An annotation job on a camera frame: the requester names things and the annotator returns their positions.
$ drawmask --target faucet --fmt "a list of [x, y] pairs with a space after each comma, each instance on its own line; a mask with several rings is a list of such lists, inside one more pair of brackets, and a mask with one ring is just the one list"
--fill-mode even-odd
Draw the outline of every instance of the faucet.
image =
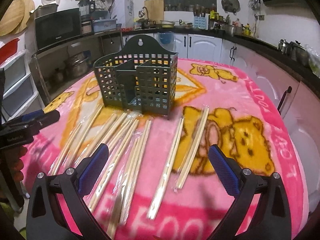
[[147, 19], [149, 19], [149, 12], [148, 12], [148, 8], [143, 6], [141, 11], [139, 11], [139, 17], [142, 18], [145, 15], [145, 12], [143, 11], [143, 9], [146, 9], [147, 12]]

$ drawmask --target microwave oven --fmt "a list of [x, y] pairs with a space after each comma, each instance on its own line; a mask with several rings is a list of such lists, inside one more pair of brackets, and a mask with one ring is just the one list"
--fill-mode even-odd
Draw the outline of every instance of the microwave oven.
[[80, 11], [79, 8], [73, 8], [35, 18], [33, 26], [26, 32], [26, 45], [33, 43], [33, 54], [80, 35]]

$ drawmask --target wooden cutting board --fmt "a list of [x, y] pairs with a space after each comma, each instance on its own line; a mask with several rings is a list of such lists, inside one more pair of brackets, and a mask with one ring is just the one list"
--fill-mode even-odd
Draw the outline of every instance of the wooden cutting board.
[[150, 21], [156, 21], [157, 24], [160, 24], [160, 21], [164, 20], [163, 0], [145, 0], [144, 6], [148, 8]]
[[13, 0], [9, 8], [5, 12], [0, 21], [0, 36], [4, 36], [12, 32], [15, 27], [22, 21], [24, 16], [24, 2], [23, 0]]
[[23, 19], [18, 24], [18, 26], [12, 31], [12, 34], [17, 34], [19, 32], [22, 32], [27, 27], [27, 22], [30, 18], [30, 11], [32, 11], [36, 8], [33, 0], [23, 0], [23, 2], [25, 5]]

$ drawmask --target blue gripper pad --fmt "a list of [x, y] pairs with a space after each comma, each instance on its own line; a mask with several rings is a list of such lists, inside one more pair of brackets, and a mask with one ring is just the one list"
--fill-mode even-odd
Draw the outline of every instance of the blue gripper pad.
[[223, 154], [217, 145], [212, 145], [209, 148], [208, 158], [211, 165], [214, 167], [223, 187], [230, 196], [237, 197], [240, 193], [239, 180], [228, 163], [221, 155]]
[[40, 117], [42, 115], [44, 115], [44, 111], [43, 110], [38, 110], [38, 111], [32, 112], [30, 114], [23, 115], [22, 116], [22, 121], [23, 122], [27, 122], [27, 121], [29, 121], [31, 119], [34, 119], [36, 117]]
[[79, 178], [78, 194], [83, 197], [89, 195], [94, 184], [96, 183], [104, 165], [109, 158], [109, 149], [105, 144], [100, 144], [98, 149], [93, 153], [89, 164]]

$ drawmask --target round wooden board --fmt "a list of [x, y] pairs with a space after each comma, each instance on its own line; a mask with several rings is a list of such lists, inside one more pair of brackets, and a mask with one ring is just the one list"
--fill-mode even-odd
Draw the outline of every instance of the round wooden board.
[[18, 24], [18, 26], [12, 31], [12, 34], [17, 34], [19, 32], [22, 32], [27, 27], [27, 23], [30, 18], [30, 11], [32, 11], [36, 8], [33, 0], [23, 0], [23, 1], [24, 1], [24, 5], [25, 5], [23, 19]]
[[12, 32], [22, 21], [24, 16], [23, 0], [13, 0], [0, 21], [0, 36]]

